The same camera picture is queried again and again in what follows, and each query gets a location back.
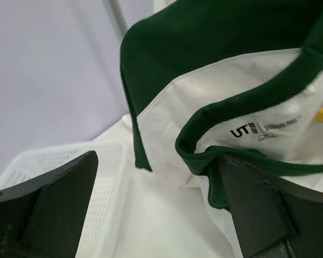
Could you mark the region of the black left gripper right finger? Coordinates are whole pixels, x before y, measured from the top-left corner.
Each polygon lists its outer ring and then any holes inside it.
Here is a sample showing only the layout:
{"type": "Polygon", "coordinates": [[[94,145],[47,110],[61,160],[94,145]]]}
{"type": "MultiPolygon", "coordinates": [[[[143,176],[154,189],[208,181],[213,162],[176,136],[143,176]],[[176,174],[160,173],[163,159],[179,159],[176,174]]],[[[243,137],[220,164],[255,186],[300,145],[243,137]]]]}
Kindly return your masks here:
{"type": "Polygon", "coordinates": [[[243,257],[323,257],[323,192],[232,156],[218,166],[243,257]]]}

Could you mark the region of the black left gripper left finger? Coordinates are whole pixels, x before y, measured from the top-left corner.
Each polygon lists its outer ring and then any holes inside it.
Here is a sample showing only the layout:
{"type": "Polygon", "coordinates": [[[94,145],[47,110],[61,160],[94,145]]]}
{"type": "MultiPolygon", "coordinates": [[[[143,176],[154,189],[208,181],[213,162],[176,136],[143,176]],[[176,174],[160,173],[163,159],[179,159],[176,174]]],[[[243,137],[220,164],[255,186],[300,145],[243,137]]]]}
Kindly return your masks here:
{"type": "Polygon", "coordinates": [[[0,190],[0,257],[75,257],[98,163],[91,150],[0,190]]]}

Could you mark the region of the green and white t shirt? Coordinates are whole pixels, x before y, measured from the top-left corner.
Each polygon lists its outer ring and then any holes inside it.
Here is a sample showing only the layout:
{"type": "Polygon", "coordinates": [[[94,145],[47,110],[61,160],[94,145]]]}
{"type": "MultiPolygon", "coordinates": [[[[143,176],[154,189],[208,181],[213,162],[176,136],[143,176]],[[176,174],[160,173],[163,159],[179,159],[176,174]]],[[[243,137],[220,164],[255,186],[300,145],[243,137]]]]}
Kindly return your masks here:
{"type": "Polygon", "coordinates": [[[219,158],[323,192],[323,1],[176,1],[128,29],[120,70],[136,167],[199,187],[230,257],[219,158]]]}

